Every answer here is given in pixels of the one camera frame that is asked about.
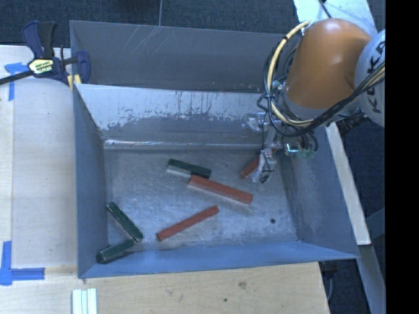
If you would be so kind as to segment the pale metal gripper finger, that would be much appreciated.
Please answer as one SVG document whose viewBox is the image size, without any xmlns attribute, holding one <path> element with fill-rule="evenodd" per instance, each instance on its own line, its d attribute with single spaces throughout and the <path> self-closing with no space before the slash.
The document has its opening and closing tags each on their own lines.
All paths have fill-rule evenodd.
<svg viewBox="0 0 419 314">
<path fill-rule="evenodd" d="M 254 173 L 254 181 L 265 183 L 274 172 L 274 153 L 262 151 L 259 155 L 259 163 Z"/>
</svg>

